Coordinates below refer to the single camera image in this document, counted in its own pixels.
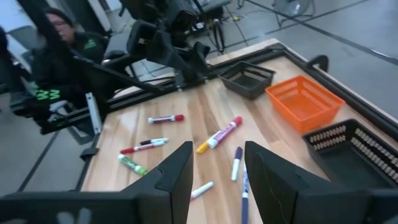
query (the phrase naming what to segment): plastic storage bin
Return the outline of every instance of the plastic storage bin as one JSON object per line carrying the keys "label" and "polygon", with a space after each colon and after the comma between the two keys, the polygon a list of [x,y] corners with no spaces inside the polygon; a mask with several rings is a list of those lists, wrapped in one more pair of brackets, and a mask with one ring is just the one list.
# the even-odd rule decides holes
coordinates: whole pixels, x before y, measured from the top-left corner
{"label": "plastic storage bin", "polygon": [[355,119],[306,134],[314,161],[332,182],[352,188],[398,187],[398,153]]}
{"label": "plastic storage bin", "polygon": [[333,121],[344,101],[304,77],[297,76],[266,89],[273,107],[301,134]]}
{"label": "plastic storage bin", "polygon": [[274,74],[275,71],[246,62],[238,62],[218,76],[226,88],[254,100],[271,85]]}

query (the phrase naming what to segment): orange basket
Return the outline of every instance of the orange basket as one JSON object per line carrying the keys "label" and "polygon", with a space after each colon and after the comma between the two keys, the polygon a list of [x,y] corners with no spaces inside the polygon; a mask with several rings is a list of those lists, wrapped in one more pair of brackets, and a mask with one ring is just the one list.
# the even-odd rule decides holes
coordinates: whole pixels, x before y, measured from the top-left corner
{"label": "orange basket", "polygon": [[305,134],[335,118],[344,101],[304,76],[266,88],[273,107],[296,131]]}

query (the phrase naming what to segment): concrete floor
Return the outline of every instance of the concrete floor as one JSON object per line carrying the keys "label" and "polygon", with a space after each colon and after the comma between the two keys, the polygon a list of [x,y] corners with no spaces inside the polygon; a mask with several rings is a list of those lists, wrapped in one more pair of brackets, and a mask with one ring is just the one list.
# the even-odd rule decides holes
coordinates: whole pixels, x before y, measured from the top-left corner
{"label": "concrete floor", "polygon": [[[273,0],[256,2],[270,7]],[[272,13],[249,2],[238,10],[237,2],[233,0],[228,5],[229,11],[245,18],[236,24],[223,25],[227,37],[226,51],[232,52],[275,37],[306,58],[325,54],[330,58],[331,75],[398,118],[398,106],[391,103],[398,93],[398,66],[363,50],[371,49],[392,58],[398,57],[395,44],[398,39],[398,2],[315,0],[315,5],[315,17],[306,23],[332,34],[332,37],[292,21],[285,22],[280,29]],[[356,45],[353,47],[345,44],[339,41],[341,38]],[[212,53],[209,57],[218,55],[207,37],[197,37],[192,42],[196,40],[211,46]],[[118,43],[119,46],[115,45],[115,48],[124,47],[123,42]],[[162,67],[147,61],[134,64],[136,72],[143,80],[170,71],[169,68]],[[49,153],[25,190],[54,191],[74,188],[83,167],[79,155],[88,145],[79,146],[66,130],[60,131],[55,138],[54,134],[41,136],[33,121],[16,117],[9,112],[7,101],[7,95],[0,96],[0,108],[3,110],[0,113],[0,195],[19,188],[51,139],[53,142]]]}

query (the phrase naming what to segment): blue marker cap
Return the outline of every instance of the blue marker cap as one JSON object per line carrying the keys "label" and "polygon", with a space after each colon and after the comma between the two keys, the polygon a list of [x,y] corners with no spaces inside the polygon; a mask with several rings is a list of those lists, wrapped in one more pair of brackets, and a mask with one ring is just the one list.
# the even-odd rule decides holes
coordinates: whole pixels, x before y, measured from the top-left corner
{"label": "blue marker cap", "polygon": [[241,147],[238,147],[235,152],[235,159],[241,160],[242,154],[243,154],[243,149]]}

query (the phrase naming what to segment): wooden table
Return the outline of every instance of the wooden table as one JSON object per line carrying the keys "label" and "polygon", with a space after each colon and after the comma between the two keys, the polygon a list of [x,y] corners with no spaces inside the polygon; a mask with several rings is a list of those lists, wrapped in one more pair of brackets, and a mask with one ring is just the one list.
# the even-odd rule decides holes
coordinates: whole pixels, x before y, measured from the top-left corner
{"label": "wooden table", "polygon": [[[276,39],[267,40],[217,57],[211,63],[222,62],[277,42]],[[277,72],[273,84],[299,74],[305,75],[304,71],[286,58],[277,58],[261,66]],[[136,90],[137,88],[131,88],[121,94]],[[147,122],[148,117],[170,114],[184,114],[186,120],[164,124]],[[117,160],[121,149],[139,145],[140,141],[146,139],[170,138],[162,147],[131,156],[141,166],[152,169],[184,141],[193,141],[196,149],[209,136],[226,127],[235,116],[242,116],[243,124],[226,141],[215,150],[209,149],[204,154],[194,152],[193,189],[209,181],[213,181],[215,186],[191,202],[187,223],[241,223],[242,170],[237,182],[232,182],[230,178],[235,150],[237,146],[244,147],[245,141],[255,141],[288,161],[327,179],[310,158],[301,135],[273,110],[266,94],[254,101],[247,100],[227,90],[221,80],[215,79],[191,90],[174,92],[109,114],[98,140],[99,152],[93,157],[82,190],[119,191],[139,178]],[[347,105],[340,109],[334,123],[348,118],[357,119],[398,148],[395,141]],[[249,222],[262,223],[252,193],[249,196]]]}

